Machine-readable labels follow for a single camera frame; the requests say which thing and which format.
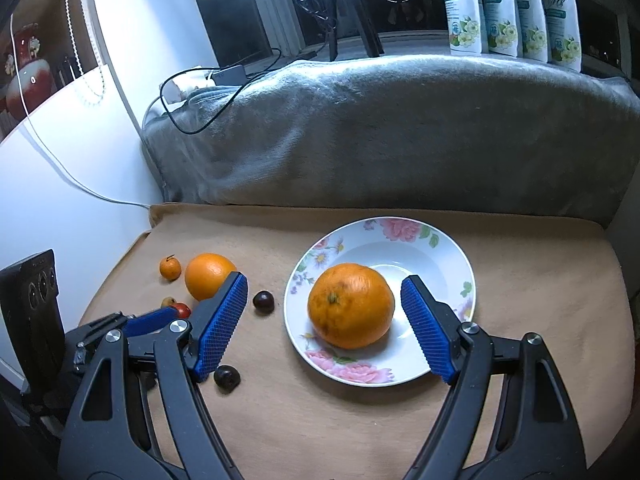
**tan fabric surface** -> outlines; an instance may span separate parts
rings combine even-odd
[[[309,210],[250,206],[163,205],[155,227],[132,247],[98,292],[83,322],[115,310],[142,314],[175,296],[182,279],[163,283],[158,262],[187,264],[204,251],[224,254],[249,281],[250,298],[274,293],[276,312],[249,304],[223,362],[242,383],[224,396],[210,378],[202,395],[227,449],[247,480],[399,479],[415,459],[447,387],[427,375],[389,388],[358,388],[311,369],[287,338],[282,298],[300,256],[319,238],[359,218],[396,214],[451,235],[471,261],[478,287],[476,320],[488,333],[520,339],[540,332],[574,404],[590,464],[630,409],[632,322],[618,261],[591,222],[432,211]],[[484,455],[500,379],[492,380],[470,454]],[[165,457],[179,463],[158,389],[150,394]]]

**white plate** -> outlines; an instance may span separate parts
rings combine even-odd
[[[376,269],[396,297],[387,334],[373,345],[343,350],[314,334],[306,301],[315,280],[336,264],[351,262]],[[284,295],[289,338],[313,368],[336,381],[355,386],[393,386],[411,381],[430,368],[402,310],[400,285],[417,274],[434,298],[452,307],[460,320],[471,320],[476,308],[476,280],[462,249],[433,226],[407,218],[359,220],[336,229],[302,256]]]

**packaged bag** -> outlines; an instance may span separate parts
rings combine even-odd
[[[550,62],[580,72],[582,47],[575,0],[542,0],[549,34]]]
[[[516,0],[520,13],[522,53],[529,59],[549,61],[548,33],[542,0]]]
[[[444,0],[449,46],[460,52],[488,52],[482,0]]]
[[[516,0],[484,0],[489,50],[522,57],[520,13]]]

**tangerine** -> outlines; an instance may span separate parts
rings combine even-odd
[[[182,273],[182,266],[173,254],[171,256],[167,256],[160,260],[160,275],[172,282],[173,280],[177,280],[180,274]]]
[[[220,254],[202,253],[189,262],[184,283],[198,301],[212,298],[236,266]]]
[[[309,293],[307,312],[316,332],[345,349],[380,339],[393,319],[396,300],[382,275],[359,264],[338,264],[323,272]]]

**gray blanket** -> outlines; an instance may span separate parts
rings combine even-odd
[[[174,118],[202,126],[235,88]],[[247,87],[200,134],[143,130],[168,202],[428,208],[606,226],[640,158],[640,100],[497,56],[299,61]]]

